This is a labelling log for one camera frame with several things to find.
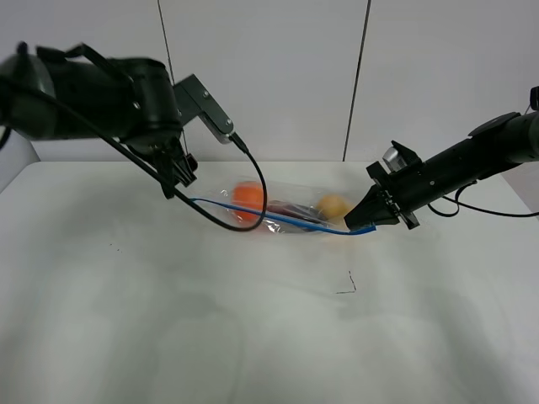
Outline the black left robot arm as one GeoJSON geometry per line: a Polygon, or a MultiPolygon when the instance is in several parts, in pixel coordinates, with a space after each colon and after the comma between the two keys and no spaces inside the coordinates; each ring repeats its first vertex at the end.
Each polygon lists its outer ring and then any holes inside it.
{"type": "Polygon", "coordinates": [[[191,185],[196,160],[166,67],[149,58],[106,58],[86,44],[70,50],[18,44],[1,64],[1,125],[30,141],[100,139],[162,186],[191,185]]]}

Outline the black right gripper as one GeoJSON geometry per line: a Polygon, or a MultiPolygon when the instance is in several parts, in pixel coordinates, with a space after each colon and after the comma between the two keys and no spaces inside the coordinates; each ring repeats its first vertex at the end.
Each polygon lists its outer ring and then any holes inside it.
{"type": "Polygon", "coordinates": [[[419,226],[419,221],[404,196],[415,183],[419,183],[418,169],[423,161],[415,151],[396,141],[391,141],[408,164],[396,172],[387,172],[379,162],[367,168],[375,186],[371,187],[362,201],[345,217],[344,222],[350,232],[375,231],[380,226],[394,226],[400,220],[409,230],[419,226]]]}

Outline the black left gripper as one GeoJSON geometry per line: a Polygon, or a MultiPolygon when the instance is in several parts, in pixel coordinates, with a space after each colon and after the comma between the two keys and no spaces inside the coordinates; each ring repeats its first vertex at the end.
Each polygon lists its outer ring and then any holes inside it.
{"type": "Polygon", "coordinates": [[[149,154],[147,162],[167,183],[161,182],[166,199],[175,186],[189,187],[198,162],[184,151],[180,113],[173,85],[164,64],[149,58],[110,58],[115,69],[128,76],[118,84],[115,101],[107,109],[107,130],[135,154],[149,154]]]}

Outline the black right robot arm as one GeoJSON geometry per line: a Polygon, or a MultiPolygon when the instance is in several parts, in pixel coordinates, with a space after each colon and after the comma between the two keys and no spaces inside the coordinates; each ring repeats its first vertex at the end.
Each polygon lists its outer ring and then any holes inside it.
{"type": "Polygon", "coordinates": [[[538,113],[501,115],[473,130],[467,139],[423,161],[396,141],[381,165],[367,172],[374,184],[345,217],[347,227],[419,225],[414,212],[475,181],[538,160],[538,113]]]}

